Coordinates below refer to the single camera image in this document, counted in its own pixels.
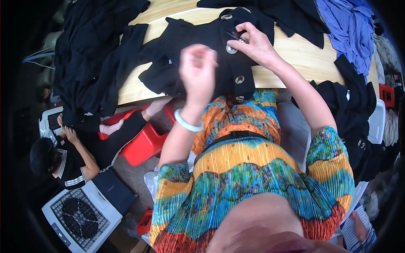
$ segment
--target black belt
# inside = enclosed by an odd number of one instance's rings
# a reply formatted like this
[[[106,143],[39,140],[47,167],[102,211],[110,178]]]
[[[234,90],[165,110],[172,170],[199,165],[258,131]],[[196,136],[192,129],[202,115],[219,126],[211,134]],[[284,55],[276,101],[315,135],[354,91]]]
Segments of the black belt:
[[[213,141],[210,145],[208,145],[203,152],[205,152],[209,147],[211,147],[212,145],[215,145],[221,141],[224,140],[230,140],[230,139],[236,139],[236,138],[241,138],[241,137],[248,137],[248,136],[253,136],[253,137],[260,137],[263,138],[265,140],[269,140],[266,137],[264,137],[261,134],[257,134],[257,133],[253,133],[251,131],[231,131],[230,134],[227,134],[225,136],[222,136],[221,138],[216,139],[215,141]]]

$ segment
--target bracelet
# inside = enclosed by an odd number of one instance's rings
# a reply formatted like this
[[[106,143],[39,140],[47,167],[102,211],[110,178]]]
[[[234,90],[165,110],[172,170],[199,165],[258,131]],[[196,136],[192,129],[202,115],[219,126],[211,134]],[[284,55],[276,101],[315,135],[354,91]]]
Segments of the bracelet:
[[[203,121],[201,121],[201,125],[199,127],[190,125],[189,123],[185,122],[184,119],[180,116],[180,112],[181,112],[181,109],[177,109],[175,111],[175,119],[182,127],[184,127],[185,129],[187,129],[191,132],[195,132],[195,133],[200,132],[204,129]]]

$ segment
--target wooden table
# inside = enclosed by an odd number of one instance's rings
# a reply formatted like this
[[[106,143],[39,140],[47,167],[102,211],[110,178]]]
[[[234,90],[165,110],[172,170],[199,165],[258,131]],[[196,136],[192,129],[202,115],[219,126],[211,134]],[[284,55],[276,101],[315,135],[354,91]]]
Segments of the wooden table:
[[[167,27],[166,17],[184,19],[194,25],[199,25],[215,20],[226,9],[197,8],[196,3],[198,0],[150,1],[150,7],[129,23],[129,25],[149,24],[144,44],[162,34]],[[324,35],[324,49],[320,49],[298,34],[288,38],[278,26],[274,26],[274,33],[274,48],[276,51],[283,59],[293,65],[306,80],[315,80],[316,83],[330,80],[344,85],[344,80],[334,64],[336,50],[333,49],[326,35]],[[139,74],[148,69],[150,65],[151,63],[140,65],[132,71],[119,91],[118,104],[164,96],[164,94],[156,94],[150,91],[138,78]],[[256,88],[285,88],[274,73],[262,66],[253,66],[252,72]],[[379,97],[377,67],[374,56],[367,79],[373,82],[375,94]]]

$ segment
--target red stool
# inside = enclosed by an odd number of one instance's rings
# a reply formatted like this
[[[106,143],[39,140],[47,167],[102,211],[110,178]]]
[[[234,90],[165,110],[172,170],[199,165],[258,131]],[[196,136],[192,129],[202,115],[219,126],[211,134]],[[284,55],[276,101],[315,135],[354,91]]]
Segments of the red stool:
[[[379,84],[380,99],[385,103],[385,108],[395,107],[394,88],[388,85]]]
[[[145,110],[148,108],[148,106],[149,105],[146,105],[123,113],[115,114],[111,118],[106,119],[101,123],[104,125],[113,125],[118,123],[118,121],[121,119],[127,119],[133,112],[137,110]],[[170,122],[174,124],[176,120],[174,117],[173,108],[166,104],[163,107],[163,111],[169,118]],[[166,140],[167,135],[168,133],[159,135],[153,126],[150,123],[147,123],[142,131],[135,137],[135,139],[133,139],[121,150],[119,155],[123,155],[127,159],[128,163],[132,166],[138,166],[162,151],[163,143]],[[98,136],[101,140],[106,140],[108,138],[108,135],[102,133],[98,133]]]
[[[140,235],[144,235],[149,230],[151,229],[151,224],[152,224],[152,213],[153,210],[150,209],[149,207],[146,207],[146,212],[143,215],[141,221],[139,222],[139,225],[136,227],[136,231]]]

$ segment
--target button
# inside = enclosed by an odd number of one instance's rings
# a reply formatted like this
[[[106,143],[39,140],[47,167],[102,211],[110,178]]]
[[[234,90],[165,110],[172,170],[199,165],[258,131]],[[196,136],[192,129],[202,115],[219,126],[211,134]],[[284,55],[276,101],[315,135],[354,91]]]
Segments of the button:
[[[221,16],[222,20],[228,20],[228,19],[231,19],[231,18],[233,18],[233,16],[231,14],[226,14],[226,15]]]
[[[230,47],[230,46],[226,46],[226,51],[228,52],[228,53],[230,53],[231,55],[233,55],[234,53],[236,53],[238,50],[236,50],[235,48],[232,48],[232,47]]]
[[[244,80],[245,80],[245,77],[244,77],[244,76],[238,76],[238,77],[235,79],[235,83],[236,83],[236,84],[241,84],[241,83],[243,83]]]

